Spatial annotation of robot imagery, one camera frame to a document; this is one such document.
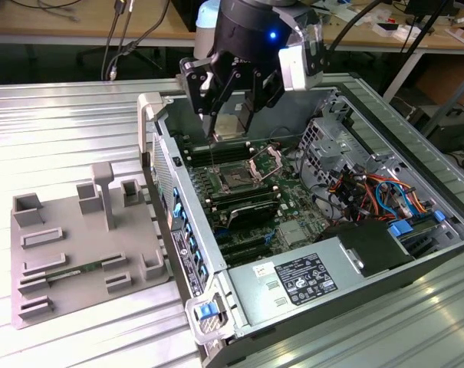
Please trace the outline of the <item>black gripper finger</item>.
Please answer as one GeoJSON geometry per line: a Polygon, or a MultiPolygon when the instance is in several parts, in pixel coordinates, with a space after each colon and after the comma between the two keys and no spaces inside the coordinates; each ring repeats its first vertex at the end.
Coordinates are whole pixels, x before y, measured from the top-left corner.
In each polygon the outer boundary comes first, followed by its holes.
{"type": "Polygon", "coordinates": [[[252,72],[252,87],[245,92],[245,102],[240,111],[240,124],[245,133],[250,129],[252,119],[264,107],[272,108],[284,94],[281,76],[274,71],[269,76],[258,68],[252,72]]]}
{"type": "Polygon", "coordinates": [[[236,89],[240,72],[232,56],[184,58],[179,63],[186,96],[194,113],[201,116],[206,137],[213,137],[219,111],[236,89]]]}

